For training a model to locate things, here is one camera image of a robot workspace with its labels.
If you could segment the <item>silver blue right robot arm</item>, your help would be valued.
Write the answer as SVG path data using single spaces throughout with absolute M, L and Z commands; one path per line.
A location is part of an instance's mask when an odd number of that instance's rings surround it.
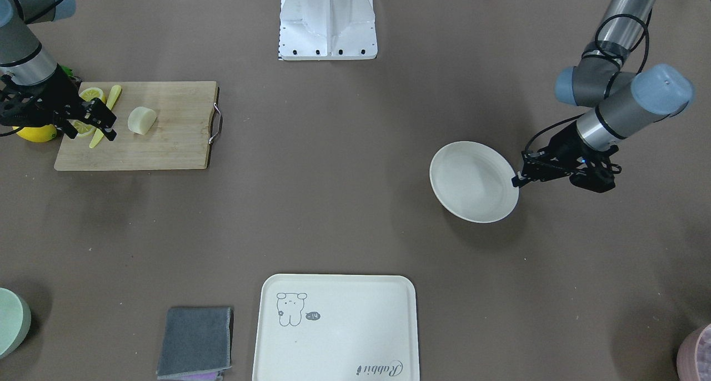
M 30 25 L 74 15 L 76 0 L 1 0 L 2 125 L 16 134 L 25 128 L 56 128 L 70 138 L 73 120 L 116 138 L 116 116 L 99 98 L 86 102 L 78 87 L 33 34 Z

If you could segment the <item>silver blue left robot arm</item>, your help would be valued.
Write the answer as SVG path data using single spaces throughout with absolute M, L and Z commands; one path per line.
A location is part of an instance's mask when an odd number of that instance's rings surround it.
M 695 87 L 670 65 L 622 70 L 640 42 L 649 44 L 654 2 L 611 0 L 579 64 L 564 69 L 554 88 L 559 102 L 584 106 L 587 112 L 561 121 L 562 130 L 543 148 L 523 149 L 523 168 L 512 178 L 514 187 L 568 178 L 578 188 L 605 193 L 620 173 L 611 161 L 619 142 L 677 116 L 693 102 Z

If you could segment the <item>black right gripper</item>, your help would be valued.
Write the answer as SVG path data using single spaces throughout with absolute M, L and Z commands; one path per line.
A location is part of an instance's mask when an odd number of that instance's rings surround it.
M 117 117 L 99 99 L 84 102 L 78 93 L 78 85 L 65 73 L 54 73 L 44 82 L 32 86 L 19 85 L 9 75 L 3 75 L 1 125 L 59 125 L 61 131 L 73 139 L 77 132 L 71 120 L 76 119 L 94 126 L 113 141 L 117 136 L 113 129 Z

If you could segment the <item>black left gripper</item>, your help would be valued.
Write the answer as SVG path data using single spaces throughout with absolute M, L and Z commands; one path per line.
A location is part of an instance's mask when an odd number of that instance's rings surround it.
M 521 151 L 522 168 L 511 182 L 514 188 L 523 188 L 529 183 L 568 178 L 578 188 L 606 193 L 615 188 L 615 175 L 620 173 L 620 166 L 611 161 L 618 150 L 615 144 L 603 151 L 589 148 L 577 126 L 570 124 L 539 152 Z

